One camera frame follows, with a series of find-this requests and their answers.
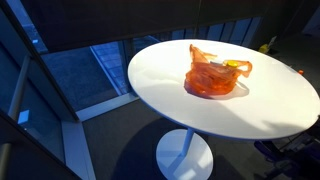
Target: chair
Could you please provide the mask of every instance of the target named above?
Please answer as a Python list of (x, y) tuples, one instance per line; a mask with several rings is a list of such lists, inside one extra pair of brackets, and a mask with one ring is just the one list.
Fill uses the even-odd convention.
[(256, 149), (274, 165), (265, 173), (265, 179), (273, 179), (280, 174), (289, 178), (320, 179), (320, 143), (309, 135), (302, 139), (290, 142), (284, 150), (277, 148), (272, 141), (254, 142)]

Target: table top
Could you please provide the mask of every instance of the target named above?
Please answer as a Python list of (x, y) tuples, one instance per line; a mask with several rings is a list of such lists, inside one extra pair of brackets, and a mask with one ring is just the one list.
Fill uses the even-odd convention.
[[(205, 99), (184, 88), (191, 68), (189, 46), (225, 59), (248, 60), (253, 69), (240, 76), (226, 95)], [(312, 126), (320, 114), (319, 96), (295, 70), (265, 54), (237, 45), (207, 40), (175, 40), (137, 53), (128, 68), (140, 98), (178, 124), (208, 135), (267, 140), (283, 138)]]

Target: table pedestal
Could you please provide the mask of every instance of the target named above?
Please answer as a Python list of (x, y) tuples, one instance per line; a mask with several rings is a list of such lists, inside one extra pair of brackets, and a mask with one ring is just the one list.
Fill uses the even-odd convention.
[(208, 144), (191, 129), (165, 134), (157, 146), (157, 163), (162, 174), (172, 179), (208, 179), (213, 157)]

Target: orange plastic bag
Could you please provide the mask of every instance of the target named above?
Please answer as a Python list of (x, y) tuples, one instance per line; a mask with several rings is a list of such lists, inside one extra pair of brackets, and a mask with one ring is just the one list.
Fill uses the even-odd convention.
[[(210, 63), (208, 59), (216, 55), (202, 52), (190, 45), (191, 70), (187, 72), (185, 89), (188, 93), (208, 98), (225, 95), (233, 90), (240, 75), (249, 77), (252, 64), (249, 61), (225, 60), (223, 64)], [(247, 66), (247, 70), (238, 67)]]

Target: round white table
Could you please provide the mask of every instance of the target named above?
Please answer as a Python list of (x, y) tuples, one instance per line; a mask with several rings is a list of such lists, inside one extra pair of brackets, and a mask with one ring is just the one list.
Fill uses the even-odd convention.
[[(204, 99), (187, 93), (189, 46), (226, 59), (248, 60), (249, 78), (240, 76), (226, 95)], [(157, 162), (168, 179), (207, 179), (213, 157), (194, 132), (246, 140), (291, 136), (311, 127), (320, 114), (319, 96), (295, 70), (259, 52), (222, 42), (176, 40), (149, 46), (131, 60), (129, 81), (140, 98), (188, 130), (174, 130), (160, 140)]]

